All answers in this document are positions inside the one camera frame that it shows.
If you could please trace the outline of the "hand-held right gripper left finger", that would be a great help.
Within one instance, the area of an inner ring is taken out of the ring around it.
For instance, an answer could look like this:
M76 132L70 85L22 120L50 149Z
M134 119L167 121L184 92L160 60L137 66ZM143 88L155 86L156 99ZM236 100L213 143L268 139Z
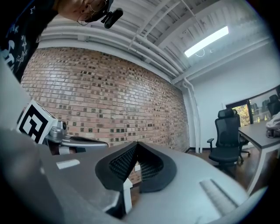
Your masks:
M76 154L52 155L41 150L44 166L94 207L116 218L132 209L128 179L137 162L137 143Z

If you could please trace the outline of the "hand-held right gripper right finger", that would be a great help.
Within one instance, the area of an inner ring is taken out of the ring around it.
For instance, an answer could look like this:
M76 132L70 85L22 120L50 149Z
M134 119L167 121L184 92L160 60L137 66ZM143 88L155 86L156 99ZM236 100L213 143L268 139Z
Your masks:
M166 154L177 173L163 190L142 193L124 217L129 224L206 224L221 218L200 182L214 181L239 206L248 199L246 190L233 178L207 161L164 146L148 146Z

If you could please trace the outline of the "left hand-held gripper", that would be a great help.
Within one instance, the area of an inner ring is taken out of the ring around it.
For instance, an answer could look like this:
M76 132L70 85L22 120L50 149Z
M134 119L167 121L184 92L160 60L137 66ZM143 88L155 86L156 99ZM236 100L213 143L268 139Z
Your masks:
M49 147L53 155L74 154L107 149L106 142L67 134L67 124L31 100L17 122L18 132L31 137L37 144Z

